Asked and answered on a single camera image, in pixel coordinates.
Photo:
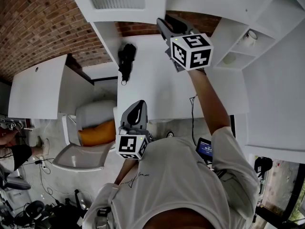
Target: tiled floor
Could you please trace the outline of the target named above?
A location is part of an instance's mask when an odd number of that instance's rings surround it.
[[[111,90],[111,88],[110,90],[103,90],[100,88],[101,86],[96,88],[96,100],[100,100],[101,98],[105,97],[101,97],[102,93],[105,93],[105,95],[110,97],[115,95],[115,90]],[[70,133],[76,133],[76,129],[73,129],[75,128],[73,125],[68,126],[68,128],[70,129]],[[148,130],[157,139],[163,138],[168,130],[172,130],[176,136],[184,136],[190,142],[192,141],[191,119],[149,123]],[[194,134],[196,139],[198,139],[200,136],[210,139],[210,135],[204,119],[195,119]],[[41,128],[34,130],[29,134],[29,144],[31,146],[35,145],[37,135],[40,135],[43,139],[48,138],[50,141],[51,147],[48,158],[56,157],[56,155],[66,146],[63,136],[61,119],[51,121],[42,120]],[[70,140],[74,140],[76,142],[77,137],[75,135],[74,137],[70,135]],[[73,195],[67,196],[66,194],[73,194],[75,189],[78,189],[79,191],[87,191],[91,198],[94,199],[103,184],[107,182],[113,182],[115,180],[122,167],[123,159],[115,152],[109,153],[106,159],[104,170],[92,172],[66,171],[53,167],[48,162],[46,164],[51,173],[47,175],[42,172],[42,182],[44,187],[46,189],[47,187],[51,188],[53,190],[53,196],[59,201],[64,202],[66,197],[74,199]],[[32,189],[29,190],[29,195],[32,201],[41,200],[44,203],[54,203],[54,199],[44,191],[41,185],[39,166],[35,164],[26,165],[24,166],[24,171],[26,173],[27,181],[32,185]],[[85,201],[90,204],[90,196],[87,193],[83,193],[82,195]]]

